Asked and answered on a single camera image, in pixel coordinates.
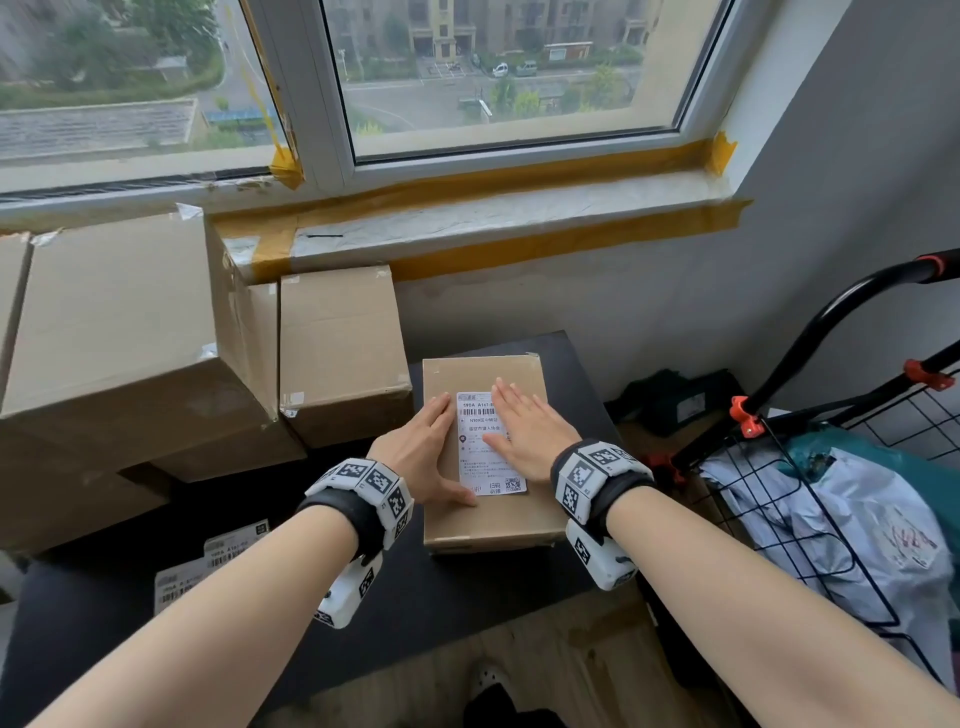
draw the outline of hand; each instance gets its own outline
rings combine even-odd
[[[557,456],[583,438],[557,410],[537,395],[530,399],[515,384],[508,387],[497,377],[492,394],[496,414],[510,439],[487,433],[483,441],[524,477],[550,480]]]
[[[367,457],[402,476],[410,495],[420,503],[453,500],[476,505],[472,490],[441,477],[437,470],[437,458],[452,423],[453,406],[450,395],[444,392],[425,404],[406,425],[376,438]]]

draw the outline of window glass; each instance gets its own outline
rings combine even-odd
[[[675,129],[731,1],[321,0],[360,163]]]
[[[269,125],[238,0],[0,3],[0,192],[249,173]]]

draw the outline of wooden floor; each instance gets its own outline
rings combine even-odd
[[[642,432],[621,434],[635,454],[677,445]],[[576,596],[447,644],[321,692],[308,705],[283,708],[258,725],[459,726],[470,667],[481,658],[506,668],[521,711],[549,708],[569,728],[738,726],[719,691],[693,694],[673,680],[634,583],[611,593]]]

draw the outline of forearm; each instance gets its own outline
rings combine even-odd
[[[356,548],[336,510],[297,513],[117,647],[32,728],[247,725]]]
[[[653,488],[617,500],[607,528],[761,725],[960,720],[960,703],[869,629]]]

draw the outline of parked car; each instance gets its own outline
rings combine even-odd
[[[536,61],[524,61],[523,63],[518,63],[516,69],[514,70],[518,76],[536,76],[537,75],[537,62]]]

